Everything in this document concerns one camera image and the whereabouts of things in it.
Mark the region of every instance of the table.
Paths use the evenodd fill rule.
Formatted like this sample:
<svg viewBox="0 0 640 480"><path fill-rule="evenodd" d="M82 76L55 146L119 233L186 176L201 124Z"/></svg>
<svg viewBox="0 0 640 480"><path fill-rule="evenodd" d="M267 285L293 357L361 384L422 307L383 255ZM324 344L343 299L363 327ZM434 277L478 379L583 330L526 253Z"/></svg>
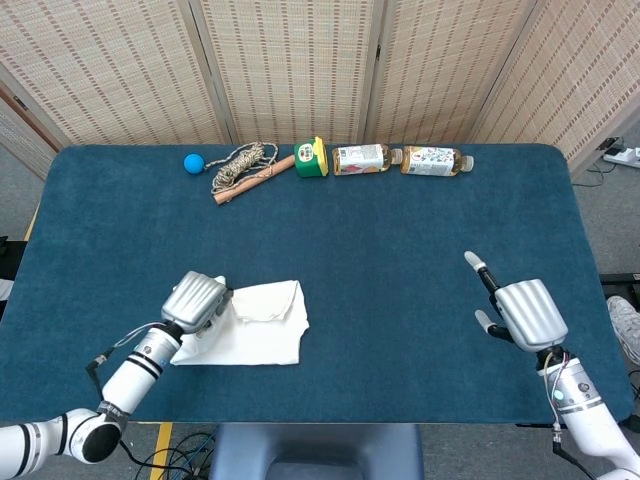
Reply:
<svg viewBox="0 0 640 480"><path fill-rule="evenodd" d="M287 171L217 206L190 152L77 146L54 161L5 318L0 420L97 406L84 367L157 320L187 270L232 287L300 280L310 330L294 366L175 367L138 421L548 423L535 356L482 333L473 250L502 283L541 278L613 415L632 408L566 163L544 145L461 145L455 178ZM291 146L281 148L280 157ZM103 380L128 351L101 369Z"/></svg>

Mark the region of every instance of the power strip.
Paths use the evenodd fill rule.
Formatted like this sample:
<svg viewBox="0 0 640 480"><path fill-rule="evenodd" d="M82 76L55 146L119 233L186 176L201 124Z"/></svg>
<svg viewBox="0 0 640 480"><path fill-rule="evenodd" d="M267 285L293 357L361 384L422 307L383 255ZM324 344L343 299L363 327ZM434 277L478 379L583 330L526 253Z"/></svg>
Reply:
<svg viewBox="0 0 640 480"><path fill-rule="evenodd" d="M626 165L628 167L640 168L640 148L610 148L602 159L606 162L618 163L620 165Z"/></svg>

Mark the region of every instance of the blue ball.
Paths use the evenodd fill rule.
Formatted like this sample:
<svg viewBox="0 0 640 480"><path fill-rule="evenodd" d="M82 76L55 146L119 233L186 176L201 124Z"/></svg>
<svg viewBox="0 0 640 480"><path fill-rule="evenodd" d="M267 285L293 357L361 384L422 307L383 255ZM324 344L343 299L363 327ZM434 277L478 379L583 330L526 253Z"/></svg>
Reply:
<svg viewBox="0 0 640 480"><path fill-rule="evenodd" d="M184 169L192 175L202 173L204 170L204 159L197 153L190 153L184 157Z"/></svg>

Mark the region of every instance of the plastic bottle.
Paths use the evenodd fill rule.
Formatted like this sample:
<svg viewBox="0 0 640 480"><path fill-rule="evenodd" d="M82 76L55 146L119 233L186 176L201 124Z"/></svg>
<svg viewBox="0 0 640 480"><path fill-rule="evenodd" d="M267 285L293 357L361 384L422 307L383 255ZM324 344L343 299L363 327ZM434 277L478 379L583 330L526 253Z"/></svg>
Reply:
<svg viewBox="0 0 640 480"><path fill-rule="evenodd" d="M473 169L472 156L462 155L457 148L404 147L400 171L409 175L453 177Z"/></svg>
<svg viewBox="0 0 640 480"><path fill-rule="evenodd" d="M388 145L357 145L334 148L333 173L353 175L356 173L386 172L391 164L400 164L402 150L390 149Z"/></svg>

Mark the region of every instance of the wooden dowel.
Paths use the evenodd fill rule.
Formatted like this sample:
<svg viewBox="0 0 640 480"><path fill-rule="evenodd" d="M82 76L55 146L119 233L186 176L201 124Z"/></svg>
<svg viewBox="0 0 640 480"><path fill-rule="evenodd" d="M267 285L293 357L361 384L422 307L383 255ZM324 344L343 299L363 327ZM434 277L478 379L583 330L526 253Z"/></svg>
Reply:
<svg viewBox="0 0 640 480"><path fill-rule="evenodd" d="M284 172L288 168L291 168L295 165L296 159L293 155L289 155L286 158L283 158L279 162L274 163L273 165L263 168L255 176L251 178L247 178L247 180L240 181L235 187L225 190L224 192L216 193L213 198L216 200L218 205L226 202L230 202L234 197L237 197L242 192L246 192L256 185L260 185L265 180L278 175L279 173Z"/></svg>

